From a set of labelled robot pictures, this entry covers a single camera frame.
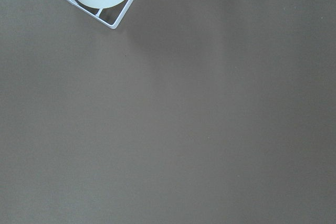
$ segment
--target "gray backdrop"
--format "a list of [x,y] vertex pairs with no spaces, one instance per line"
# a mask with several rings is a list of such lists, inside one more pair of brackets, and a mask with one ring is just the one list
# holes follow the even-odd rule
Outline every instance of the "gray backdrop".
[[0,0],[0,223],[335,223],[336,0]]

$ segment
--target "gray floor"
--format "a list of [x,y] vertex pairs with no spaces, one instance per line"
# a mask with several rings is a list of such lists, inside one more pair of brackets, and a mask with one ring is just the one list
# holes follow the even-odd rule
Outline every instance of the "gray floor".
[[335,223],[336,0],[0,0],[0,223]]

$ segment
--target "gray surface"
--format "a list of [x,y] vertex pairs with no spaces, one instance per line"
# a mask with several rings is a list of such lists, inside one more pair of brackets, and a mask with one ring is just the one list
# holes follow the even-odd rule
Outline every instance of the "gray surface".
[[0,223],[334,223],[336,0],[0,0]]

